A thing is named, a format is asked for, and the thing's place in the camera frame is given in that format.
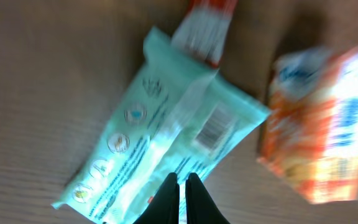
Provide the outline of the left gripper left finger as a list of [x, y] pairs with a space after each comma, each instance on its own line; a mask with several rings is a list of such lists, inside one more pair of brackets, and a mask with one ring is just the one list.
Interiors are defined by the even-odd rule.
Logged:
[[177, 183], [177, 174], [171, 172], [134, 224], [178, 224], [179, 202], [180, 186]]

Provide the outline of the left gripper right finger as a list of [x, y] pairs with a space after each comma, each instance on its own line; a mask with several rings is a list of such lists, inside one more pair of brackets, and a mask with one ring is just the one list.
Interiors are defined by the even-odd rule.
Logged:
[[219, 211], [197, 173], [185, 183], [187, 224], [229, 224]]

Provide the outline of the pale green wipes packet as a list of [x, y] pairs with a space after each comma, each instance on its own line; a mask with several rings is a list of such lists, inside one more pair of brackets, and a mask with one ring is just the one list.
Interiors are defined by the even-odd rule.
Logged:
[[54, 208], [94, 223], [133, 223], [171, 172], [205, 180], [270, 111], [216, 69], [176, 49], [153, 28], [145, 62], [108, 120], [94, 151]]

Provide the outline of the red snack stick packet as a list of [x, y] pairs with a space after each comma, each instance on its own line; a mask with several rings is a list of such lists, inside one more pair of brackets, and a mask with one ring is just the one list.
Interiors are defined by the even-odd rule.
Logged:
[[191, 0], [172, 45], [218, 67], [236, 5], [237, 0]]

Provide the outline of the small orange juice box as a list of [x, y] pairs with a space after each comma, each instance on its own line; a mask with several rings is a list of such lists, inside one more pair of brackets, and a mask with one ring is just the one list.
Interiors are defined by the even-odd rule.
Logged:
[[312, 204], [358, 200], [358, 47], [273, 63], [259, 162]]

